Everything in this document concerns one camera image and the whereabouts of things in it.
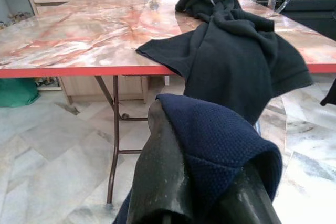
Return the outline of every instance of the marble tabletop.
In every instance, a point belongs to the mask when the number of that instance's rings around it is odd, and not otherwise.
[[[178,0],[67,3],[0,31],[0,78],[170,74],[138,55],[151,39],[194,30],[199,20],[174,10]],[[336,42],[250,0],[244,10],[275,20],[276,32],[311,72],[336,72]]]

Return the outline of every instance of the marble floor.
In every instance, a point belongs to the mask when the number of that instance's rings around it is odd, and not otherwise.
[[[336,106],[321,107],[336,78],[273,99],[261,116],[264,138],[276,143],[284,173],[274,207],[284,224],[334,223]],[[148,104],[121,101],[120,110],[146,116],[158,93],[181,94],[153,79]],[[61,92],[43,92],[32,105],[0,108],[0,224],[110,224],[133,178],[137,155],[121,155],[112,205],[106,192],[113,148],[107,102],[67,106]],[[141,148],[146,122],[121,122],[121,147]]]

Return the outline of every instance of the red table edge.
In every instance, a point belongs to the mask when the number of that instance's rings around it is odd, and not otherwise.
[[[311,73],[336,73],[336,63],[307,64]],[[65,67],[0,69],[0,78],[29,78],[49,76],[153,76],[175,74],[163,65],[134,67]]]

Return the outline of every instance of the blue knit fabric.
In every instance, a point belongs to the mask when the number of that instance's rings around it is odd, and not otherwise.
[[[157,96],[191,170],[200,215],[207,214],[240,169],[251,161],[274,199],[282,172],[278,147],[234,111],[182,95]]]

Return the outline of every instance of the green bag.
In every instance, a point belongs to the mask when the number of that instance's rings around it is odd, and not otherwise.
[[[38,97],[33,78],[0,79],[0,107],[30,105]]]

